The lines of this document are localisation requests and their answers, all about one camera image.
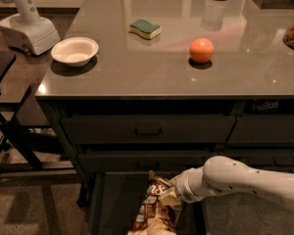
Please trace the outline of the white robot base numbered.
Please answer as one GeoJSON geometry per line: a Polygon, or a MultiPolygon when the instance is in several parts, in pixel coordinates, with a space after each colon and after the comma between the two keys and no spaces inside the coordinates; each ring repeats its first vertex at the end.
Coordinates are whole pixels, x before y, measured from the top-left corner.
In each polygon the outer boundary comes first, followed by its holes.
{"type": "Polygon", "coordinates": [[[9,47],[39,56],[60,41],[54,24],[40,17],[33,0],[0,0],[14,3],[18,12],[0,21],[0,32],[9,47]]]}

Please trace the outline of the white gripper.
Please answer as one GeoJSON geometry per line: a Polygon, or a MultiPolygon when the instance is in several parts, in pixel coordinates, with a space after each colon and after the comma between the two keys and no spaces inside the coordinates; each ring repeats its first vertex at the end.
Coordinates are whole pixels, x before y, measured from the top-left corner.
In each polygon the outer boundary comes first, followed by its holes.
{"type": "Polygon", "coordinates": [[[203,172],[201,168],[185,170],[177,177],[175,183],[177,192],[174,188],[170,188],[159,197],[159,201],[165,206],[180,205],[180,198],[188,204],[200,202],[203,197],[196,193],[196,190],[201,189],[202,176],[203,172]]]}

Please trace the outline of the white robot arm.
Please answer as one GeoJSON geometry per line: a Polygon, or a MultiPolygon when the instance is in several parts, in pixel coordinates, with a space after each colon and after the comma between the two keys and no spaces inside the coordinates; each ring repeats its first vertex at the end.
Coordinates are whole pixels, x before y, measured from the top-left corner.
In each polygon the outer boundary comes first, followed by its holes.
{"type": "Polygon", "coordinates": [[[294,211],[294,173],[256,169],[224,156],[214,156],[201,167],[185,170],[169,185],[159,198],[166,206],[248,193],[294,211]]]}

